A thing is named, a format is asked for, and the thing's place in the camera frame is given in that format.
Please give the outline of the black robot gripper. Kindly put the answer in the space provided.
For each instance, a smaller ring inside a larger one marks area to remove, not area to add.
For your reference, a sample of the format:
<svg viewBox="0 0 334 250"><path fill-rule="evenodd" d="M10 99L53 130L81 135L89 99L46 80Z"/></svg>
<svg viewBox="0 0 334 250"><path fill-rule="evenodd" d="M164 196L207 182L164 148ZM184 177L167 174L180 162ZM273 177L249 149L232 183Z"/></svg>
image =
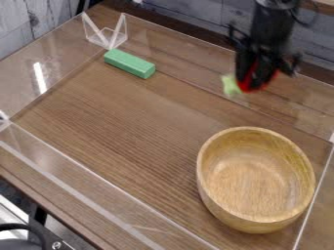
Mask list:
<svg viewBox="0 0 334 250"><path fill-rule="evenodd" d="M251 67L255 61L256 88L261 89L275 77L276 71L293 76L303 60L300 52L289 52L287 41L279 44L263 44L253 37L228 24L228 40L235 47L236 80L239 86L247 84L251 76Z"/></svg>

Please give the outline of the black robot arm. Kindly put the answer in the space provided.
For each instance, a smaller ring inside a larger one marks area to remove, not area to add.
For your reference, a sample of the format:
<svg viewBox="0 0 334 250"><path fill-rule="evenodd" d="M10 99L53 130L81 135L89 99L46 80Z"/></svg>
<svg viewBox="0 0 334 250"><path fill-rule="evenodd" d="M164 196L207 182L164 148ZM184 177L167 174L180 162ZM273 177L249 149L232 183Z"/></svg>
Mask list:
<svg viewBox="0 0 334 250"><path fill-rule="evenodd" d="M303 0L253 0L249 33L241 33L228 24L228 39L235 47L235 85L241 93L263 89L277 73L293 76L302 62L302 54L288 51L295 24L310 28L316 22L319 10L314 0L314 15L308 21L299 19Z"/></svg>

